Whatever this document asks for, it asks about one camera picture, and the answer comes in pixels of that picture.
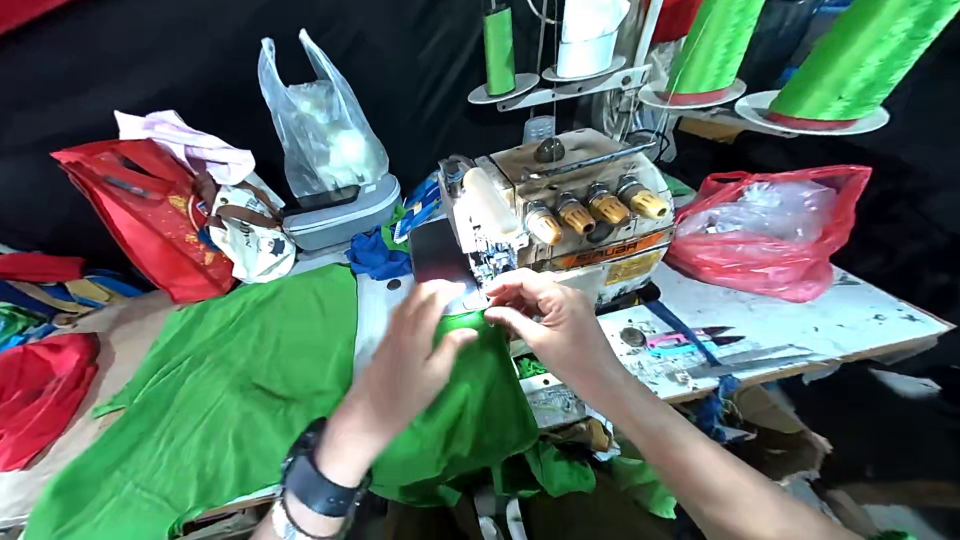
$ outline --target work table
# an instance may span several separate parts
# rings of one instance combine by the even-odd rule
[[[302,258],[295,273],[345,261],[343,249],[332,249],[322,257]],[[690,327],[730,326],[733,328],[726,334],[745,336],[738,343],[722,347],[717,353],[719,356],[728,351],[784,344],[805,350],[784,351],[783,355],[817,355],[786,366],[737,373],[745,385],[825,370],[866,357],[907,357],[932,346],[937,336],[953,328],[952,324],[840,269],[835,269],[833,287],[806,304],[791,304],[696,282],[665,264],[657,268],[653,280],[661,290],[661,301]],[[403,299],[413,280],[410,276],[401,279],[401,287],[393,291],[387,288],[387,283],[358,277],[360,311],[371,313],[372,318],[358,321],[355,363],[369,360],[386,330],[392,307]],[[27,470],[0,473],[0,527],[24,523],[43,485],[109,426],[112,414],[121,414],[116,412],[94,419],[90,417],[90,409],[109,399],[132,377],[150,343],[159,334],[164,318],[175,308],[161,292],[155,292],[107,307],[80,322],[76,331],[97,331],[101,335],[100,372],[70,427],[42,459]],[[602,315],[599,320],[624,365],[666,401],[693,400],[716,386],[716,379],[687,379],[677,375],[684,368],[702,363],[699,354],[657,360],[642,347],[632,346],[620,337],[626,328],[637,329],[644,335],[670,331],[646,307],[629,307]],[[530,382],[524,385],[528,386],[528,401],[541,427],[576,420],[586,414],[585,404],[558,381],[545,376],[536,379],[540,386],[543,380],[548,380],[549,387],[529,387]],[[210,510],[206,515],[222,513],[228,507],[249,506],[269,498],[272,493],[268,489],[252,494]]]

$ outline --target clear plastic bag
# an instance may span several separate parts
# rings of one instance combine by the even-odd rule
[[[689,216],[677,226],[677,236],[748,231],[812,242],[832,218],[836,198],[836,191],[811,181],[758,182],[744,187],[732,203]]]
[[[257,76],[283,146],[284,172],[295,197],[366,184],[387,173],[387,152],[373,134],[347,80],[305,30],[300,43],[317,81],[285,86],[274,41],[261,40]]]
[[[807,302],[833,283],[870,167],[710,175],[677,212],[666,261],[703,282]]]

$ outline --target human hand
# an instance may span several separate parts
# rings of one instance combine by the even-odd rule
[[[433,347],[444,308],[463,291],[461,283],[425,282],[396,307],[371,364],[327,422],[315,459],[329,479],[359,484],[380,451],[444,388],[457,353],[477,338],[475,330],[458,329]]]
[[[520,268],[497,276],[485,292],[491,297],[487,320],[510,328],[550,373],[588,403],[602,401],[611,384],[631,379],[582,291],[556,283],[550,274]]]

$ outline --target black backdrop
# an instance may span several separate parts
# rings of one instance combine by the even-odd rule
[[[520,142],[527,112],[470,105],[484,81],[477,0],[75,0],[0,36],[0,242],[129,267],[48,154],[116,137],[113,110],[174,109],[250,149],[289,199],[283,153],[256,76],[262,37],[288,85],[313,80],[305,28],[350,82],[405,189],[451,153]],[[539,24],[517,2],[518,69]]]
[[[532,71],[539,22],[522,0],[514,4],[517,69]],[[259,40],[273,37],[284,81],[312,80],[301,27],[349,80],[404,188],[439,157],[519,143],[527,111],[466,101],[484,81],[477,0],[75,0],[0,36],[0,242],[129,268],[48,157],[115,137],[114,109],[177,110],[191,126],[253,150],[259,174],[288,195],[256,61]],[[834,261],[960,323],[960,113],[949,105],[960,95],[958,64],[954,20],[887,100],[886,128],[846,139],[744,133],[734,145],[680,134],[670,171],[698,184],[738,169],[875,167],[851,241]],[[937,349],[940,361],[960,346],[957,335]]]

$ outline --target overlock sewing machine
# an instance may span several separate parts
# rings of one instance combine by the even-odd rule
[[[640,289],[674,233],[670,190],[642,154],[653,144],[582,129],[441,160],[446,219],[411,232],[417,281],[467,283],[463,309],[485,305],[477,285],[520,267],[555,272],[598,306]]]

